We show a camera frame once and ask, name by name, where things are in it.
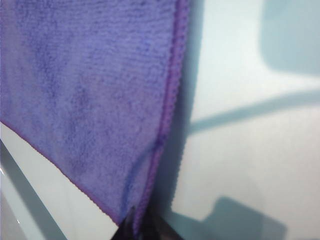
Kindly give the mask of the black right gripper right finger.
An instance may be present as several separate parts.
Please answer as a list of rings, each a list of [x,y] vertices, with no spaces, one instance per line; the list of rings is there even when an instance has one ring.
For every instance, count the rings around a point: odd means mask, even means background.
[[[182,240],[183,238],[158,214],[146,212],[142,221],[143,240]]]

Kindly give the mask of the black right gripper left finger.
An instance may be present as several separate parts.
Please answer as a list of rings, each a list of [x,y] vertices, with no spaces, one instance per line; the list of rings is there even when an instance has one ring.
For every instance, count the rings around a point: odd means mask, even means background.
[[[119,225],[117,231],[113,235],[113,240],[134,240],[134,230],[133,230],[133,221],[134,221],[135,207],[132,207],[126,217],[123,219]]]

